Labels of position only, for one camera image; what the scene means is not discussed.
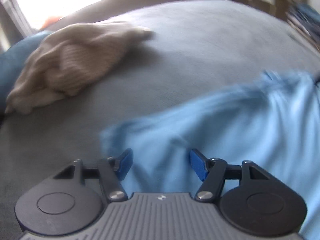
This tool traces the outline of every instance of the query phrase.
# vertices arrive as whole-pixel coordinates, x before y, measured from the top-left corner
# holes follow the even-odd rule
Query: blue pillow
[[[19,77],[25,61],[50,33],[52,32],[43,31],[27,37],[0,55],[0,113],[5,111],[5,100]]]

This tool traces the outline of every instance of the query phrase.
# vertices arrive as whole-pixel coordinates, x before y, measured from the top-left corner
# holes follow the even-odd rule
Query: mattress
[[[2,239],[21,234],[14,204],[25,191],[74,159],[93,163],[104,155],[99,135],[106,127],[226,85],[251,82],[266,69],[312,74],[320,69],[318,54],[286,23],[231,1],[173,2],[113,20],[149,27],[153,39],[130,51],[110,74],[78,96],[4,120]]]

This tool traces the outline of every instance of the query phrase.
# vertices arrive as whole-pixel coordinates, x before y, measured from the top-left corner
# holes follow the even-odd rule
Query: beige towel
[[[150,29],[127,22],[74,24],[47,36],[27,59],[7,97],[6,113],[74,96],[105,75]]]

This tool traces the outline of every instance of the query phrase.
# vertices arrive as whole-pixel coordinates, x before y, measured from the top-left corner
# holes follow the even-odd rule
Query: gray gripper base
[[[21,240],[271,240],[232,227],[213,204],[193,200],[189,193],[134,193],[111,203],[100,219],[73,235],[35,236]],[[272,240],[303,240],[298,234]]]

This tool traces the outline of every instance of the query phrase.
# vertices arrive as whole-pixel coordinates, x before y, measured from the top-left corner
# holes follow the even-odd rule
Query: brown cloth
[[[74,24],[47,36],[27,59],[7,97],[6,113],[74,96],[104,76],[127,50],[150,36],[127,22]]]

